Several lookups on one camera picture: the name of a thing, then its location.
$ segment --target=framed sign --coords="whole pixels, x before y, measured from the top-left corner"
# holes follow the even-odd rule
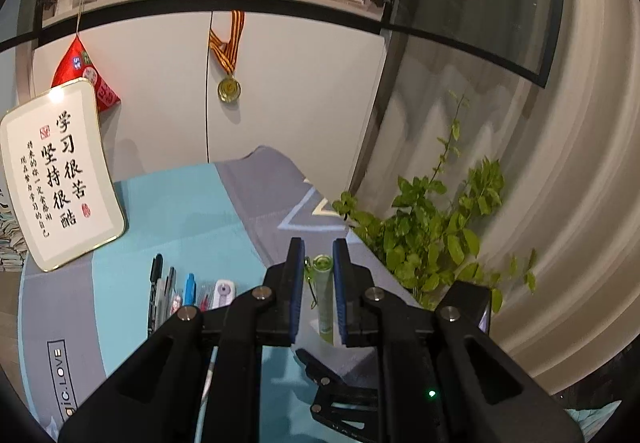
[[[34,262],[50,271],[124,233],[107,170],[95,91],[78,78],[0,121],[9,197]]]

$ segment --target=gold medal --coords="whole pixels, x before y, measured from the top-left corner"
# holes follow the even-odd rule
[[[232,76],[226,76],[218,84],[218,97],[221,102],[234,103],[240,98],[240,84]]]
[[[213,30],[209,30],[209,47],[220,66],[226,72],[225,78],[218,84],[218,97],[223,103],[234,103],[240,98],[240,84],[234,78],[234,73],[236,71],[238,47],[243,27],[244,11],[233,10],[231,12],[231,36],[229,37],[229,42],[223,42]]]

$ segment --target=striped ribbon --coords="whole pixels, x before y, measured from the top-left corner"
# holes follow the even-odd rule
[[[244,11],[233,10],[231,12],[231,36],[229,42],[223,42],[213,32],[209,30],[209,47],[216,55],[218,62],[226,74],[233,76],[236,72],[236,62],[238,61],[238,47],[240,45],[240,35],[244,27]]]

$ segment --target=red triangular sachet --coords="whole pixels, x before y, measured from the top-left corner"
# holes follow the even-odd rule
[[[120,101],[118,95],[107,85],[87,54],[80,37],[76,35],[65,56],[62,57],[51,87],[59,86],[76,78],[86,78],[94,86],[98,112],[102,112]]]

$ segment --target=metal bolt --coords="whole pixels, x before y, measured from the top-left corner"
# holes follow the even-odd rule
[[[178,318],[180,320],[193,320],[197,314],[198,310],[194,306],[182,306],[178,309]]]
[[[382,288],[373,286],[364,292],[364,296],[366,296],[369,300],[379,302],[380,300],[385,298],[385,291]]]
[[[271,293],[273,293],[273,291],[271,291],[269,286],[258,286],[252,290],[251,295],[258,300],[267,300],[271,296]]]
[[[440,310],[440,316],[449,322],[455,322],[460,318],[460,311],[453,306],[444,306],[444,308]]]

